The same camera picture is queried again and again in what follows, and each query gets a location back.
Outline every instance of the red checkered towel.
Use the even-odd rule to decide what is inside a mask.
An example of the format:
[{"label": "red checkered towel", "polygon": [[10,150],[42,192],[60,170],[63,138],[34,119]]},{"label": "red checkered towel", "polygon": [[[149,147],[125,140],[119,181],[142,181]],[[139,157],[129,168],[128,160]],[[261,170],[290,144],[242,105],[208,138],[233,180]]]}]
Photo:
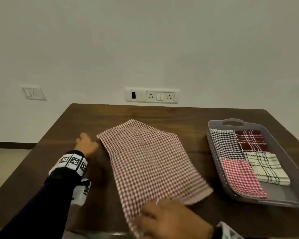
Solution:
[{"label": "red checkered towel", "polygon": [[220,158],[230,187],[240,195],[267,198],[257,176],[246,160]]},{"label": "red checkered towel", "polygon": [[189,205],[213,190],[192,165],[178,137],[136,120],[98,135],[107,149],[128,226],[144,203],[173,198]]},{"label": "red checkered towel", "polygon": [[269,152],[262,134],[258,130],[234,131],[238,144],[244,152]]}]

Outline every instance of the plastic tray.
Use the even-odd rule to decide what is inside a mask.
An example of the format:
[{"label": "plastic tray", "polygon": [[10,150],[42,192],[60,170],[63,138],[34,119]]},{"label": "plastic tray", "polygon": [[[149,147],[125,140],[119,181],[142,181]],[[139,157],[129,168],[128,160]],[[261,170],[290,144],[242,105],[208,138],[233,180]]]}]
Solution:
[{"label": "plastic tray", "polygon": [[[224,125],[224,122],[235,121],[242,123],[242,126],[234,125]],[[271,183],[260,182],[264,191],[267,193],[268,197],[266,199],[255,199],[246,197],[236,193],[228,184],[226,175],[223,171],[223,167],[220,163],[218,153],[216,151],[213,139],[210,134],[210,129],[215,128],[218,130],[259,130],[261,131],[263,137],[265,138],[270,152],[275,153],[281,167],[285,170],[288,177],[290,178],[291,184],[289,186],[275,185]],[[208,122],[207,139],[210,146],[210,150],[216,165],[216,169],[222,182],[225,192],[234,200],[257,203],[257,204],[267,204],[267,205],[279,205],[287,207],[299,207],[299,168],[291,160],[288,154],[283,150],[275,138],[267,131],[263,126],[256,123],[247,123],[239,119],[226,119],[223,121],[212,120]]]}]

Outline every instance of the folded towel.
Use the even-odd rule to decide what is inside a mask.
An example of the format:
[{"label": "folded towel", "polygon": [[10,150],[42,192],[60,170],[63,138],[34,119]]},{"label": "folded towel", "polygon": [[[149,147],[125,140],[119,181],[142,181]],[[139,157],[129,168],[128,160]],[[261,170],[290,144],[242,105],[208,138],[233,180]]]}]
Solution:
[{"label": "folded towel", "polygon": [[259,181],[278,185],[290,185],[290,179],[272,153],[244,152]]},{"label": "folded towel", "polygon": [[246,160],[220,158],[230,187],[238,194],[254,198],[266,198],[250,164]]},{"label": "folded towel", "polygon": [[159,198],[196,203],[213,190],[192,165],[178,137],[136,120],[98,135],[107,149],[128,226],[144,203]]},{"label": "folded towel", "polygon": [[246,160],[233,130],[210,129],[213,142],[219,157]]},{"label": "folded towel", "polygon": [[238,144],[244,152],[269,152],[265,139],[258,130],[234,131]]}]

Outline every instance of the switch plate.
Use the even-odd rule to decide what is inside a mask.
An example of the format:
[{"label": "switch plate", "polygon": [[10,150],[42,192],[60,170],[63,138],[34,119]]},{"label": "switch plate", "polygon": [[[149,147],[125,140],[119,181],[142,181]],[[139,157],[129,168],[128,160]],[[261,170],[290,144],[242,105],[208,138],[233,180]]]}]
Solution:
[{"label": "switch plate", "polygon": [[46,98],[39,86],[22,86],[24,96],[28,100],[46,101]]},{"label": "switch plate", "polygon": [[[132,92],[135,92],[135,99],[132,98]],[[128,102],[177,104],[179,100],[179,94],[179,89],[125,88],[125,99]]]}]

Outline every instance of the wooden table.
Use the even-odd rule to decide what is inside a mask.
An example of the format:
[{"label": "wooden table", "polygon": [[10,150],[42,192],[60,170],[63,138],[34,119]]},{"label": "wooden table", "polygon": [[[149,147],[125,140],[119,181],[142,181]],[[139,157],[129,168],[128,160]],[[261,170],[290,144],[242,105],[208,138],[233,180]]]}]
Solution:
[{"label": "wooden table", "polygon": [[[0,228],[41,188],[48,171],[75,145],[80,132],[100,132],[136,119],[178,135],[192,163],[214,193],[191,208],[206,221],[220,220],[244,237],[299,237],[299,209],[232,201],[223,192],[206,130],[209,120],[238,118],[265,126],[299,166],[299,141],[265,110],[71,104],[0,188]],[[108,154],[100,146],[89,160],[92,187],[82,207],[72,206],[67,228],[128,231]]]}]

